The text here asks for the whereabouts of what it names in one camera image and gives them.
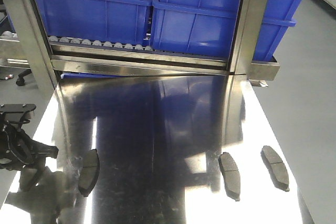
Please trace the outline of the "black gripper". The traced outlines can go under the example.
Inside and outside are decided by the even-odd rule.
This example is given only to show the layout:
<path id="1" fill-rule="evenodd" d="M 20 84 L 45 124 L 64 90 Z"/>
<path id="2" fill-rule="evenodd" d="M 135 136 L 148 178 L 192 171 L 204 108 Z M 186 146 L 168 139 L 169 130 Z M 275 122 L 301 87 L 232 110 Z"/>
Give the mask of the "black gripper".
<path id="1" fill-rule="evenodd" d="M 45 166 L 47 157 L 56 159 L 59 149 L 56 146 L 32 140 L 22 130 L 30 122 L 34 104 L 1 104 L 1 169 L 22 170 Z"/>

